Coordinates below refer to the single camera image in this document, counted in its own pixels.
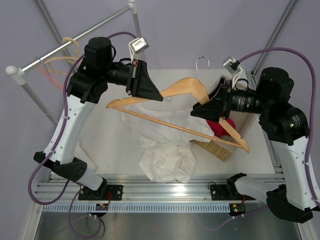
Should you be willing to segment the white printed t shirt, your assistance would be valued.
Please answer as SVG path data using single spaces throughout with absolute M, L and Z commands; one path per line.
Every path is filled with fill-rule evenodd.
M 159 111 L 147 109 L 141 103 L 127 105 L 125 108 L 146 117 L 214 136 L 206 120 L 190 115 L 190 108 Z M 191 151 L 191 141 L 208 143 L 209 139 L 125 112 L 121 114 L 121 120 L 145 150 L 138 165 L 152 182 L 178 181 L 186 184 L 191 180 L 197 165 Z

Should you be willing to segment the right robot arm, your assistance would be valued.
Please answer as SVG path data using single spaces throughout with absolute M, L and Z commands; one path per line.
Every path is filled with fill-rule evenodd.
M 285 183 L 272 185 L 238 173 L 227 179 L 221 194 L 233 200 L 250 197 L 265 203 L 277 218 L 302 224 L 319 207 L 309 188 L 307 144 L 311 133 L 306 115 L 289 102 L 293 87 L 289 74 L 277 67 L 261 72 L 256 89 L 232 89 L 231 82 L 221 78 L 209 101 L 195 104 L 190 114 L 212 122 L 231 112 L 258 114 L 258 123 L 280 159 Z

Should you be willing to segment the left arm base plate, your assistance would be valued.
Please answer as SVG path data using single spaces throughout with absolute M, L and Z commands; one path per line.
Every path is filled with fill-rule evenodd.
M 121 201 L 123 196 L 123 185 L 103 184 L 98 190 L 84 187 L 80 191 L 78 200 L 80 201 Z

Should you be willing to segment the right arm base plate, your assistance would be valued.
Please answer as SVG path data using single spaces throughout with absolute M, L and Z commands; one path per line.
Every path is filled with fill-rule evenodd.
M 252 198 L 250 196 L 242 196 L 238 193 L 232 193 L 229 190 L 227 190 L 226 184 L 214 184 L 213 182 L 210 182 L 207 185 L 212 201 L 253 201 L 255 198 Z

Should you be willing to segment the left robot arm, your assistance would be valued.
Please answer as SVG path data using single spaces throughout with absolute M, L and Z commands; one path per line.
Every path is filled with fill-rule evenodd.
M 116 62 L 116 50 L 108 37 L 94 37 L 84 47 L 84 56 L 76 61 L 77 72 L 68 74 L 63 87 L 63 111 L 54 135 L 34 160 L 52 172 L 83 186 L 83 193 L 101 200 L 107 194 L 107 180 L 75 157 L 83 127 L 109 84 L 124 86 L 132 97 L 163 101 L 150 79 L 147 63 L 131 58 L 130 63 Z

